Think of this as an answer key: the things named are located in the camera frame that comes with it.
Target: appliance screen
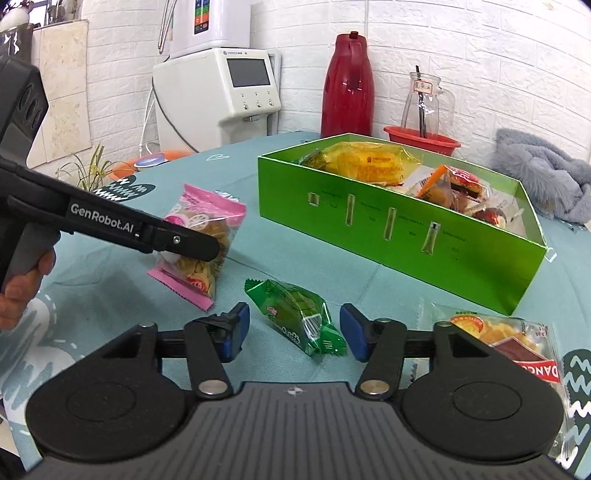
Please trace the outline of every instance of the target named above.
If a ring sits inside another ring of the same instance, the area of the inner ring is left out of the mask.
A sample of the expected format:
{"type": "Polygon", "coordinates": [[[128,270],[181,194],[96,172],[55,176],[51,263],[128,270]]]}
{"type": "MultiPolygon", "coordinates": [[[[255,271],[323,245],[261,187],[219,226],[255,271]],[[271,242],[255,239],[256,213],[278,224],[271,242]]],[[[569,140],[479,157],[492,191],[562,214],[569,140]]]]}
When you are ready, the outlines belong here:
{"type": "Polygon", "coordinates": [[[234,87],[270,85],[264,59],[228,59],[234,87]]]}

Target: glass pitcher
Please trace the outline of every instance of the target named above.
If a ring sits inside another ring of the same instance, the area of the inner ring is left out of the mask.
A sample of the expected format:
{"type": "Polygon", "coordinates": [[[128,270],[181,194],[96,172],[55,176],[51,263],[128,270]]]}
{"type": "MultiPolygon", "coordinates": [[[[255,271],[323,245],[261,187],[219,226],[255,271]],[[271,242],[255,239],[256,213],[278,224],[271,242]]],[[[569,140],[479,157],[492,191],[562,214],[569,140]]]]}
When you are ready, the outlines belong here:
{"type": "Polygon", "coordinates": [[[428,137],[451,133],[456,98],[452,92],[441,88],[440,83],[441,78],[435,75],[410,72],[410,91],[402,114],[400,124],[402,128],[420,132],[420,111],[422,110],[428,137]],[[444,114],[440,118],[439,100],[442,98],[446,98],[446,101],[442,102],[444,114]]]}

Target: screw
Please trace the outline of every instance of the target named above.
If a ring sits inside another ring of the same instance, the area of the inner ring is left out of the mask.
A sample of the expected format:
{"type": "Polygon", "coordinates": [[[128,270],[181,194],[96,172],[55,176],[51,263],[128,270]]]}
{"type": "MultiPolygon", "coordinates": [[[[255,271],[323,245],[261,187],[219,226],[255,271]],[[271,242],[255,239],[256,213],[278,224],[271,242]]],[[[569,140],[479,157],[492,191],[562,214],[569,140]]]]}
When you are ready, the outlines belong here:
{"type": "Polygon", "coordinates": [[[206,380],[201,382],[198,388],[206,395],[219,395],[228,389],[228,384],[222,380],[206,380]]]}
{"type": "Polygon", "coordinates": [[[381,395],[390,390],[390,385],[383,380],[366,380],[359,388],[368,395],[381,395]]]}

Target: label on pitcher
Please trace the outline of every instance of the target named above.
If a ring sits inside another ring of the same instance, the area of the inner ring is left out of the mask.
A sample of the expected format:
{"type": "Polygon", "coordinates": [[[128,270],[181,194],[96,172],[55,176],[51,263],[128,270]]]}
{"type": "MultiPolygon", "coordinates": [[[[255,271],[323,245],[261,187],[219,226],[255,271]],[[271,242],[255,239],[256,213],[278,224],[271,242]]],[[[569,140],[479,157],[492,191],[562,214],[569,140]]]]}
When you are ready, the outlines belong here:
{"type": "Polygon", "coordinates": [[[415,92],[426,93],[427,95],[433,94],[433,84],[431,82],[425,82],[425,80],[415,80],[413,85],[415,92]]]}

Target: red carafe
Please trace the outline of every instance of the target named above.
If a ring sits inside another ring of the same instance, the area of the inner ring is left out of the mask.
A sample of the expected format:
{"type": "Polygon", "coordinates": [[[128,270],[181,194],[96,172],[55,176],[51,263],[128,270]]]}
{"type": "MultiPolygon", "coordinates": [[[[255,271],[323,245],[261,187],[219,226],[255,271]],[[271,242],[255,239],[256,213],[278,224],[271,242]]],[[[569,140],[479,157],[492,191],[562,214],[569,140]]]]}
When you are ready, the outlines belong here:
{"type": "Polygon", "coordinates": [[[320,134],[371,136],[374,98],[374,74],[365,37],[357,32],[338,35],[324,83],[320,134]]]}

